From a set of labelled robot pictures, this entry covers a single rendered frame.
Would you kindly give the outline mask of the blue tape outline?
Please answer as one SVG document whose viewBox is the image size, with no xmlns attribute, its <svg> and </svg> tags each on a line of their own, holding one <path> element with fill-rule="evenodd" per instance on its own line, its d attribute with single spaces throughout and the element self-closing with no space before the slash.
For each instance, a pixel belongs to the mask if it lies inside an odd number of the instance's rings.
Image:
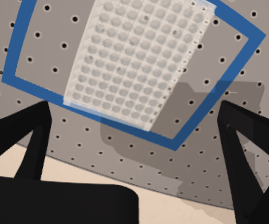
<svg viewBox="0 0 269 224">
<path fill-rule="evenodd" d="M 217 6 L 214 11 L 217 17 L 228 23 L 249 39 L 204 101 L 200 104 L 173 140 L 151 131 L 147 132 L 64 105 L 64 96 L 15 76 L 25 35 L 37 0 L 22 0 L 21 2 L 9 43 L 1 82 L 97 122 L 176 151 L 223 95 L 266 36 L 266 34 L 255 25 L 222 1 L 206 1 Z"/>
</svg>

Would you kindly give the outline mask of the grey flat mat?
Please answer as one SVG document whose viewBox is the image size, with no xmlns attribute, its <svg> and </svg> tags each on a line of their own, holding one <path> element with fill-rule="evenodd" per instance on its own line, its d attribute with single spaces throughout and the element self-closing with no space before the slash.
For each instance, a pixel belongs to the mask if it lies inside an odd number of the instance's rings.
<svg viewBox="0 0 269 224">
<path fill-rule="evenodd" d="M 228 100 L 269 118 L 269 0 L 220 0 L 265 38 L 223 95 L 176 150 L 157 145 L 48 102 L 46 157 L 167 196 L 233 210 L 217 117 Z M 22 0 L 0 0 L 0 119 L 43 99 L 2 80 Z M 37 0 L 15 76 L 64 96 L 95 0 Z M 204 101 L 249 38 L 214 15 L 151 132 L 172 139 Z M 263 193 L 269 155 L 237 131 Z"/>
</svg>

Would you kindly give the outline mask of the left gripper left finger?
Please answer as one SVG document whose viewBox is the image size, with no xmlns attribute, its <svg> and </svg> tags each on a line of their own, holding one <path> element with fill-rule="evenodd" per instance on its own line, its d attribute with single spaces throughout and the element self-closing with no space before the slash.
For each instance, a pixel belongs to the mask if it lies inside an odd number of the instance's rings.
<svg viewBox="0 0 269 224">
<path fill-rule="evenodd" d="M 0 156 L 33 131 L 14 178 L 41 180 L 51 125 L 48 101 L 0 119 Z"/>
</svg>

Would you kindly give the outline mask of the white well plate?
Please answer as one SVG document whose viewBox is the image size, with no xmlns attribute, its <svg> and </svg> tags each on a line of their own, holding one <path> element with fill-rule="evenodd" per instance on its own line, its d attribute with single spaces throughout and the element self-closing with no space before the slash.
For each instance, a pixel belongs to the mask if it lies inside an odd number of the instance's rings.
<svg viewBox="0 0 269 224">
<path fill-rule="evenodd" d="M 63 104 L 149 131 L 216 7 L 206 0 L 95 0 Z"/>
</svg>

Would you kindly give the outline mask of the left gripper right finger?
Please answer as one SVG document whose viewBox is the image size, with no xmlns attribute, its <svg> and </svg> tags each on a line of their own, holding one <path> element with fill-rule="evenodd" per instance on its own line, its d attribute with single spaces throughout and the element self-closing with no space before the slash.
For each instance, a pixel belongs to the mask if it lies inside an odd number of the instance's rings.
<svg viewBox="0 0 269 224">
<path fill-rule="evenodd" d="M 236 224 L 269 224 L 269 186 L 264 194 L 236 132 L 269 155 L 269 118 L 222 100 L 217 124 Z"/>
</svg>

